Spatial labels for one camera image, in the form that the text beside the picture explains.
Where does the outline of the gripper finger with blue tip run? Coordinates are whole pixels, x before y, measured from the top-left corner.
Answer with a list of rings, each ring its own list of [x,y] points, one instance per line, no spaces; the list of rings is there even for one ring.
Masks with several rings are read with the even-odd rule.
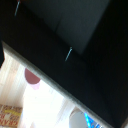
[[[69,128],[101,128],[101,125],[95,122],[80,110],[74,110],[69,117]]]

